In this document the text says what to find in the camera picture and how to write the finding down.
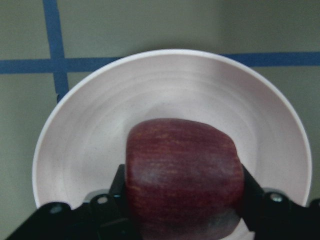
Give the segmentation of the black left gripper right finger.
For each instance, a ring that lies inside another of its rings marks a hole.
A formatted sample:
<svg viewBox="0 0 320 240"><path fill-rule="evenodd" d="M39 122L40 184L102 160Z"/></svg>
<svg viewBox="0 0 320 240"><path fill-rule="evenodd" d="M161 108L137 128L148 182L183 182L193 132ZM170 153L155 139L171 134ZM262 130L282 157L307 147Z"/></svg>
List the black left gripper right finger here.
<svg viewBox="0 0 320 240"><path fill-rule="evenodd" d="M244 165L242 165L242 171L243 194L237 207L237 214L243 219L250 232L256 232L260 223L265 192Z"/></svg>

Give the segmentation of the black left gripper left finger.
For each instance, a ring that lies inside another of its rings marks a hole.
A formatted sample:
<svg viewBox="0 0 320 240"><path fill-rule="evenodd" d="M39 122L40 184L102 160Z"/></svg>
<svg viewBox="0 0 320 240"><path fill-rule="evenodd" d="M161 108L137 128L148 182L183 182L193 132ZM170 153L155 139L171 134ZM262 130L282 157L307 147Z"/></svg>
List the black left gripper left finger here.
<svg viewBox="0 0 320 240"><path fill-rule="evenodd" d="M109 189L109 194L116 200L122 199L126 194L125 165L120 164L115 173Z"/></svg>

